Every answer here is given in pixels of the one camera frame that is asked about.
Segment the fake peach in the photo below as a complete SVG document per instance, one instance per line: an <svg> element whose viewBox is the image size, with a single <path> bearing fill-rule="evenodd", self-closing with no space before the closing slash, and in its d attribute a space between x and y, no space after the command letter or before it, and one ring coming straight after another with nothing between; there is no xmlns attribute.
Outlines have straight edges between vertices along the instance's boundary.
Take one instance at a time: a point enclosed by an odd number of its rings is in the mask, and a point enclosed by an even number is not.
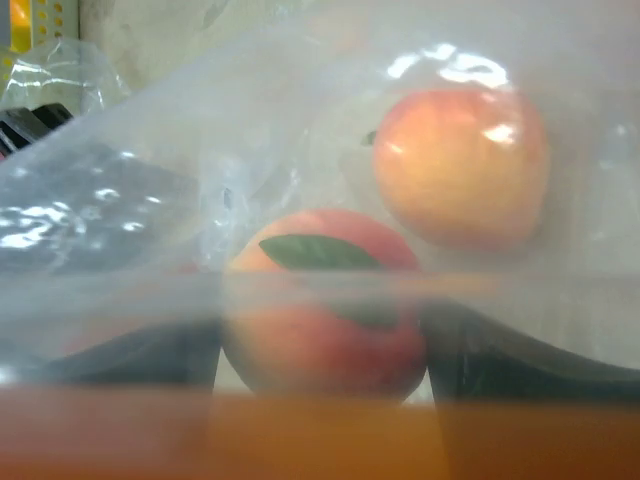
<svg viewBox="0 0 640 480"><path fill-rule="evenodd" d="M511 249L539 224L550 176L542 119L519 92L414 92L377 127L373 169L382 201L425 241Z"/></svg>
<svg viewBox="0 0 640 480"><path fill-rule="evenodd" d="M416 255L392 228L345 209L311 209L264 227L226 265L225 291L246 301L239 277L249 274L265 292L265 273L278 287L303 280L292 271L418 270ZM225 354L254 392L381 395L404 401L422 382L426 342L411 306L388 301L299 304L230 311Z"/></svg>

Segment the clear zip bag orange seal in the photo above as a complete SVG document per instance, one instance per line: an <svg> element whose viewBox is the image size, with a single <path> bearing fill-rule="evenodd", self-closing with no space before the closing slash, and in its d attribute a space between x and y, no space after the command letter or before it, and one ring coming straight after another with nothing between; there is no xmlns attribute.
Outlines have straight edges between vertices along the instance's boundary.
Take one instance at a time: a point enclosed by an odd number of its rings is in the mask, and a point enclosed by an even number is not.
<svg viewBox="0 0 640 480"><path fill-rule="evenodd" d="M48 40L22 54L1 49L1 107L60 103L73 115L102 111L131 94L107 56L90 42Z"/></svg>

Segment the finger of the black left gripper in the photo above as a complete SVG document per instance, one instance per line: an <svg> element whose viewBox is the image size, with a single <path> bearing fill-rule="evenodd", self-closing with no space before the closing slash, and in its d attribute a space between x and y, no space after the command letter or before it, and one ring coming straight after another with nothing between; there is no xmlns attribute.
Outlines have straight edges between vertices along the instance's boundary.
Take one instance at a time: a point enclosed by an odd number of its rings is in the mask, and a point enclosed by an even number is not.
<svg viewBox="0 0 640 480"><path fill-rule="evenodd" d="M150 257L193 210L194 180L89 141L11 155L72 120L61 104L1 113L1 267L115 270Z"/></svg>

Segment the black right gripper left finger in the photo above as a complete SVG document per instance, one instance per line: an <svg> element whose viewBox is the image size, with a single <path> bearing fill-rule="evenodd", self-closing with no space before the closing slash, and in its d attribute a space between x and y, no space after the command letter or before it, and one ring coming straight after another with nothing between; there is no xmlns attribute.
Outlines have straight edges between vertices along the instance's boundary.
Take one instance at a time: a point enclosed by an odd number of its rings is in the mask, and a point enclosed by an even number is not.
<svg viewBox="0 0 640 480"><path fill-rule="evenodd" d="M29 369L29 380L89 386L214 385L221 350L216 324L157 325Z"/></svg>

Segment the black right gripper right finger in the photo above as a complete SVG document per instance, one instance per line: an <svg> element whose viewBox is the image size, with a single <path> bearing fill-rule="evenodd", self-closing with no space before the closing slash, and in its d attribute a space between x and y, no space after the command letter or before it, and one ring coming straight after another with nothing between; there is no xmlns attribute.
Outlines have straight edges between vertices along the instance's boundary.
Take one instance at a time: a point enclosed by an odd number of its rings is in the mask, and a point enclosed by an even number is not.
<svg viewBox="0 0 640 480"><path fill-rule="evenodd" d="M423 305L422 333L438 401L639 403L637 369L554 347L461 304Z"/></svg>

